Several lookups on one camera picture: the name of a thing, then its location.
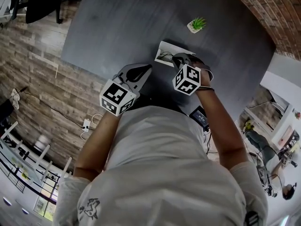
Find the white pot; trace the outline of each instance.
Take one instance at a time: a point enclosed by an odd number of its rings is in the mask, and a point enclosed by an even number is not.
[[[196,33],[196,32],[198,32],[198,31],[202,30],[202,29],[195,30],[195,29],[192,27],[192,22],[193,22],[193,20],[192,20],[189,24],[187,24],[187,27],[188,27],[188,29],[190,30],[190,32]]]

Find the table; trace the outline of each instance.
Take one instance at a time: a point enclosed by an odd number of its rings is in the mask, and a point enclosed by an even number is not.
[[[204,17],[192,34],[186,25]],[[172,67],[154,61],[164,40],[197,54],[214,73],[212,86],[236,120],[251,100],[275,51],[275,44],[240,0],[82,0],[69,28],[62,59],[112,78],[124,65],[150,63],[142,93],[173,99],[184,112],[199,101],[173,90]]]

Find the person sitting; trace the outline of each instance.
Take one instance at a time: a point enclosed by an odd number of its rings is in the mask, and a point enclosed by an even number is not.
[[[249,142],[261,152],[263,164],[270,174],[269,179],[273,190],[275,192],[282,190],[283,198],[285,200],[291,199],[295,189],[291,184],[285,185],[285,177],[283,174],[284,165],[275,150],[271,148],[264,136],[254,131],[251,120],[247,120],[243,131]]]

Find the hand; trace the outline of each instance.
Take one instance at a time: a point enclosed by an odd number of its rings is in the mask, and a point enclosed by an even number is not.
[[[201,68],[201,63],[194,62],[192,66]],[[201,86],[210,86],[210,76],[207,70],[201,70]]]

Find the white t-shirt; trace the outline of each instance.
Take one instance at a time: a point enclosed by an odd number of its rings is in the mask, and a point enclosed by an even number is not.
[[[209,160],[202,128],[184,114],[148,106],[125,112],[106,170],[93,182],[64,178],[54,225],[265,225],[267,199],[255,165],[230,171]]]
[[[275,155],[271,160],[266,164],[266,168],[269,171],[269,177],[272,177],[272,171],[280,162],[278,155]],[[274,191],[279,192],[282,190],[282,187],[285,186],[285,177],[283,174],[282,168],[278,170],[278,177],[275,177],[273,180],[270,180],[272,188]]]

